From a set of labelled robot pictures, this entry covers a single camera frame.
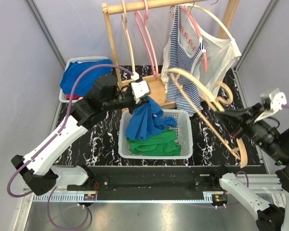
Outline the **green tank top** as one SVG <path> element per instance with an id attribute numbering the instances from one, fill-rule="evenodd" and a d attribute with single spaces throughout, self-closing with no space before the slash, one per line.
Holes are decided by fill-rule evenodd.
<path id="1" fill-rule="evenodd" d="M 144 156 L 180 156 L 181 145 L 177 144 L 178 136 L 173 129 L 166 129 L 158 135 L 152 135 L 147 140 L 132 140 L 127 138 L 130 144 L 130 152 L 133 155 Z"/>

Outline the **beige plastic hanger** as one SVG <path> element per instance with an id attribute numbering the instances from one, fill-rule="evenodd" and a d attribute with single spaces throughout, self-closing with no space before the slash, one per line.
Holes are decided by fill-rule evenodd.
<path id="1" fill-rule="evenodd" d="M 130 39 L 129 31 L 128 31 L 127 11 L 126 11 L 126 5 L 125 5 L 124 0 L 121 0 L 121 5 L 123 8 L 123 13 L 121 14 L 122 28 L 123 28 L 127 45 L 128 45 L 128 49 L 129 49 L 132 72 L 135 72 L 134 55 L 133 55 L 131 39 Z"/>

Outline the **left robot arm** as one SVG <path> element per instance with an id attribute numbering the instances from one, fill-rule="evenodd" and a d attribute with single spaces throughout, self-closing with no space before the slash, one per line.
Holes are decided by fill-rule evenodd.
<path id="1" fill-rule="evenodd" d="M 55 187 L 73 185 L 88 191 L 95 187 L 95 174 L 87 166 L 56 167 L 56 159 L 74 141 L 104 120 L 107 112 L 128 108 L 133 111 L 148 102 L 150 87 L 145 80 L 130 82 L 121 90 L 117 78 L 103 75 L 96 79 L 83 99 L 68 107 L 62 123 L 37 148 L 11 162 L 35 195 Z"/>

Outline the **blue tank top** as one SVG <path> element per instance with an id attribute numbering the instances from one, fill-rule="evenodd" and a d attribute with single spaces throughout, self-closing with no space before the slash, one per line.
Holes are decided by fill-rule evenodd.
<path id="1" fill-rule="evenodd" d="M 177 121 L 172 116 L 164 117 L 164 111 L 152 98 L 136 108 L 127 125 L 125 136 L 133 141 L 145 141 L 153 135 L 161 134 L 169 127 L 176 127 Z"/>

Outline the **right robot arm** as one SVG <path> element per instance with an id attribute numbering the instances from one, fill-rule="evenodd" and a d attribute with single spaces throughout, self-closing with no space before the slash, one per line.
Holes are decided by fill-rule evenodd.
<path id="1" fill-rule="evenodd" d="M 289 128 L 280 133 L 264 121 L 281 109 L 282 106 L 257 103 L 250 108 L 215 112 L 232 137 L 249 138 L 276 166 L 282 167 L 275 174 L 285 195 L 285 207 L 260 198 L 226 166 L 220 166 L 210 174 L 210 187 L 232 194 L 253 215 L 260 231 L 289 231 Z"/>

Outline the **cream wooden hanger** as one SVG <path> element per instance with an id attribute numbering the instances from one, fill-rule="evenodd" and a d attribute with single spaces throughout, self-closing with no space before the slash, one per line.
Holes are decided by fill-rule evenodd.
<path id="1" fill-rule="evenodd" d="M 205 116 L 198 110 L 196 105 L 192 102 L 190 97 L 183 91 L 183 87 L 179 84 L 179 77 L 183 76 L 189 79 L 192 83 L 194 83 L 198 89 L 201 91 L 204 96 L 205 102 L 210 106 L 211 110 L 217 112 L 224 112 L 223 104 L 229 105 L 233 102 L 233 94 L 230 88 L 222 83 L 218 82 L 217 86 L 222 87 L 227 93 L 228 99 L 225 100 L 222 97 L 214 97 L 212 92 L 209 91 L 197 78 L 193 77 L 190 73 L 180 69 L 180 68 L 171 68 L 166 71 L 169 74 L 169 78 L 173 80 L 175 86 L 179 89 L 180 93 L 183 97 L 188 101 L 188 103 L 195 109 L 196 113 L 199 117 L 207 124 L 207 126 L 211 129 L 211 131 L 215 134 L 215 136 L 221 141 L 221 143 L 228 149 L 228 151 L 238 160 L 240 160 L 240 167 L 244 168 L 248 164 L 248 155 L 245 148 L 245 144 L 243 140 L 240 138 L 236 138 L 236 143 L 238 147 L 231 148 L 228 144 L 228 141 L 223 139 L 223 137 L 219 134 L 219 132 L 213 127 L 213 125 L 205 118 Z"/>

